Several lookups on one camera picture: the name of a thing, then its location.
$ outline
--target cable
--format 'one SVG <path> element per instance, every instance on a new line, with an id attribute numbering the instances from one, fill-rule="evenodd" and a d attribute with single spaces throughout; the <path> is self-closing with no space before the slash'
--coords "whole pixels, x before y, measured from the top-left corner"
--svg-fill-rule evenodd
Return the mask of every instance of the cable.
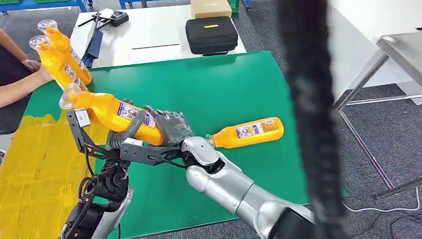
<path id="1" fill-rule="evenodd" d="M 348 223 L 341 204 L 327 9 L 327 0 L 278 1 L 279 32 L 288 63 L 285 78 L 293 101 L 315 235 L 318 239 L 345 239 Z"/>
<path id="2" fill-rule="evenodd" d="M 382 209 L 377 209 L 377 208 L 362 208 L 362 209 L 351 209 L 350 207 L 348 207 L 345 203 L 343 203 L 343 205 L 350 211 L 352 212 L 362 212 L 362 211 L 378 211 L 378 212 L 383 212 L 383 213 L 387 213 L 387 212 L 393 212 L 393 211 L 417 211 L 421 208 L 421 202 L 419 200 L 419 192 L 418 192 L 418 188 L 416 187 L 416 200 L 418 201 L 418 207 L 416 208 L 393 208 L 393 209 L 389 209 L 389 210 L 382 210 Z"/>
<path id="3" fill-rule="evenodd" d="M 380 215 L 378 215 L 377 218 L 374 220 L 374 222 L 372 223 L 372 225 L 368 229 L 364 230 L 361 233 L 350 235 L 350 237 L 351 238 L 358 237 L 358 236 L 363 235 L 363 234 L 367 233 L 368 231 L 372 230 L 374 228 L 375 224 L 377 223 L 378 219 L 384 214 L 386 214 L 386 213 L 381 213 Z"/>
<path id="4" fill-rule="evenodd" d="M 170 161 L 170 160 L 168 160 L 168 159 L 165 159 L 165 158 L 162 158 L 162 157 L 155 157 L 155 156 L 148 156 L 148 157 L 149 157 L 149 158 L 155 158 L 156 160 L 161 159 L 161 160 L 163 160 L 164 162 L 166 162 L 166 163 L 170 163 L 170 164 L 171 164 L 171 165 L 173 165 L 173 166 L 176 166 L 176 167 L 179 167 L 179 168 L 186 169 L 186 166 L 184 166 L 184 165 L 182 165 L 182 164 L 178 164 L 178 163 L 172 162 L 172 161 Z"/>
<path id="5" fill-rule="evenodd" d="M 417 218 L 416 216 L 417 215 L 411 215 L 410 214 L 408 216 L 400 217 L 400 218 L 394 220 L 392 223 L 390 223 L 390 234 L 391 234 L 391 238 L 395 239 L 395 237 L 393 235 L 393 225 L 394 225 L 394 223 L 396 223 L 397 221 L 400 221 L 401 219 L 410 219 L 410 218 L 413 218 L 413 219 L 410 219 L 411 221 L 422 222 L 422 220 L 420 218 Z"/>
<path id="6" fill-rule="evenodd" d="M 120 223 L 117 225 L 117 238 L 120 239 L 121 238 L 121 228 L 120 228 Z"/>
<path id="7" fill-rule="evenodd" d="M 88 167 L 88 170 L 91 173 L 91 176 L 93 176 L 94 171 L 92 170 L 91 165 L 90 165 L 90 159 L 89 159 L 89 156 L 88 156 L 88 147 L 86 147 L 86 146 L 85 146 L 85 162 L 87 163 L 87 167 Z"/>
<path id="8" fill-rule="evenodd" d="M 90 177 L 85 177 L 85 178 L 82 179 L 81 183 L 79 184 L 79 186 L 78 186 L 78 200 L 82 200 L 82 187 L 90 179 L 91 179 Z"/>

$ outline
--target bottle label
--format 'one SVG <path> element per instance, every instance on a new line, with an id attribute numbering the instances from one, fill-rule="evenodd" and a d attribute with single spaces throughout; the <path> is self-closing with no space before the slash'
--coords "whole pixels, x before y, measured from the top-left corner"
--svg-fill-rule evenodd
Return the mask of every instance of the bottle label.
<path id="1" fill-rule="evenodd" d="M 278 129 L 278 125 L 272 119 L 253 123 L 236 128 L 238 138 L 246 138 L 256 134 L 266 133 Z"/>
<path id="2" fill-rule="evenodd" d="M 137 107 L 120 102 L 119 109 L 117 110 L 117 115 L 128 120 L 133 120 L 135 116 L 138 114 L 138 112 L 139 112 L 139 109 Z M 152 115 L 147 113 L 144 118 L 143 124 L 154 128 L 155 120 L 153 119 Z"/>
<path id="3" fill-rule="evenodd" d="M 72 70 L 72 68 L 70 68 L 68 64 L 65 65 L 65 71 L 66 71 L 66 74 L 69 76 L 69 78 L 72 80 L 72 82 L 79 86 L 80 80 L 78 76 L 76 75 L 76 73 Z"/>
<path id="4" fill-rule="evenodd" d="M 82 62 L 82 60 L 79 58 L 79 56 L 76 54 L 76 52 L 73 50 L 73 48 L 70 48 L 70 55 L 72 58 L 76 61 L 78 66 L 81 68 L 81 70 L 85 71 L 87 68 L 85 67 L 85 64 Z"/>

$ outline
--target green table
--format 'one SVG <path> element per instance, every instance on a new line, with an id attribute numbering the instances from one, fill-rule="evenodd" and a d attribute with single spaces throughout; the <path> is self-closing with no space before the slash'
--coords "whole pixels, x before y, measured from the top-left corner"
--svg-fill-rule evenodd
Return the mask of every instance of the green table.
<path id="1" fill-rule="evenodd" d="M 195 135 L 279 117 L 285 129 L 280 140 L 220 150 L 264 189 L 294 203 L 308 203 L 288 87 L 270 52 L 98 68 L 91 73 L 91 91 L 129 98 L 138 106 L 182 111 Z M 55 83 L 39 88 L 32 94 L 25 115 L 48 113 L 57 118 L 60 95 Z M 96 171 L 101 166 L 98 160 Z M 235 217 L 191 188 L 183 169 L 133 163 L 129 175 L 135 194 L 121 220 L 123 238 Z"/>

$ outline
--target person's arm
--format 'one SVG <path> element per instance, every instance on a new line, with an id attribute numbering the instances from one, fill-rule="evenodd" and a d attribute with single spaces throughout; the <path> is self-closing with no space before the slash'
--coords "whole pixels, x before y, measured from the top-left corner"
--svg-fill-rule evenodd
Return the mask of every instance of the person's arm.
<path id="1" fill-rule="evenodd" d="M 15 82 L 0 87 L 0 108 L 16 102 L 29 93 L 51 81 L 47 69 L 41 67 L 37 72 Z"/>
<path id="2" fill-rule="evenodd" d="M 16 45 L 16 43 L 0 29 L 0 44 L 6 48 L 7 51 L 13 54 L 19 61 L 28 59 L 25 53 Z"/>
<path id="3" fill-rule="evenodd" d="M 2 29 L 0 29 L 0 44 L 20 62 L 22 62 L 22 64 L 25 65 L 31 72 L 38 71 L 41 67 L 39 62 L 28 59 L 26 54 Z"/>

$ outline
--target plastic bottle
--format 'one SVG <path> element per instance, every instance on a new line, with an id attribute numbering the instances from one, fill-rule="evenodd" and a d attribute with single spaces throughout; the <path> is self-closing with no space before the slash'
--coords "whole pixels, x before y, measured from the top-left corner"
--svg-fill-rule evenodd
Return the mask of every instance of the plastic bottle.
<path id="1" fill-rule="evenodd" d="M 64 90 L 70 83 L 75 83 L 81 89 L 87 90 L 76 73 L 66 63 L 65 57 L 55 48 L 51 47 L 46 36 L 35 36 L 29 41 L 29 46 L 37 51 L 41 63 L 47 68 L 57 84 Z"/>
<path id="2" fill-rule="evenodd" d="M 143 111 L 119 101 L 111 94 L 81 91 L 76 84 L 70 84 L 65 89 L 59 106 L 64 110 L 85 108 L 92 122 L 115 132 L 124 131 L 137 113 Z M 150 114 L 145 116 L 143 124 L 134 137 L 155 146 L 163 143 L 163 136 Z"/>
<path id="3" fill-rule="evenodd" d="M 259 119 L 248 123 L 223 128 L 220 132 L 205 135 L 215 147 L 236 148 L 273 141 L 284 133 L 283 124 L 277 117 Z"/>
<path id="4" fill-rule="evenodd" d="M 90 72 L 70 46 L 69 38 L 59 31 L 56 21 L 50 19 L 43 20 L 38 23 L 37 27 L 50 39 L 51 45 L 65 56 L 67 63 L 76 75 L 78 75 L 82 83 L 85 85 L 91 83 L 92 77 Z"/>

